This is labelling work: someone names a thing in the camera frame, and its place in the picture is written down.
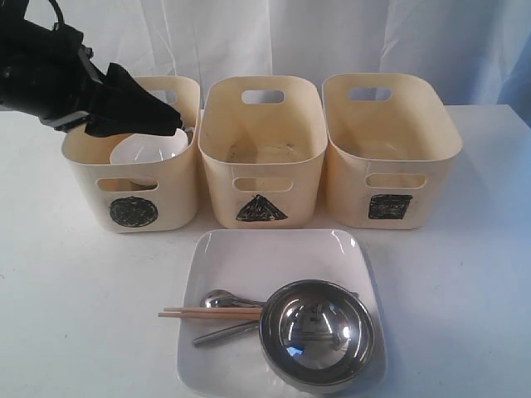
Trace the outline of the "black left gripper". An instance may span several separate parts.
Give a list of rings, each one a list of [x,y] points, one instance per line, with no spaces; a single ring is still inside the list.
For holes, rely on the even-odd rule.
[[[26,25],[24,80],[32,115],[45,121],[64,118],[87,103],[84,90],[104,83],[89,112],[86,134],[173,136],[183,126],[181,114],[145,90],[124,67],[110,63],[105,76],[92,63],[94,52],[83,40],[82,32],[67,25]]]

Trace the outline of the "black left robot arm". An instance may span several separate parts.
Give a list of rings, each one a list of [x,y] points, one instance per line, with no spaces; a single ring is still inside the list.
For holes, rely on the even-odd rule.
[[[181,114],[145,90],[121,65],[91,61],[83,32],[62,10],[51,29],[27,20],[26,1],[1,3],[1,106],[64,133],[79,126],[95,138],[122,133],[172,136]]]

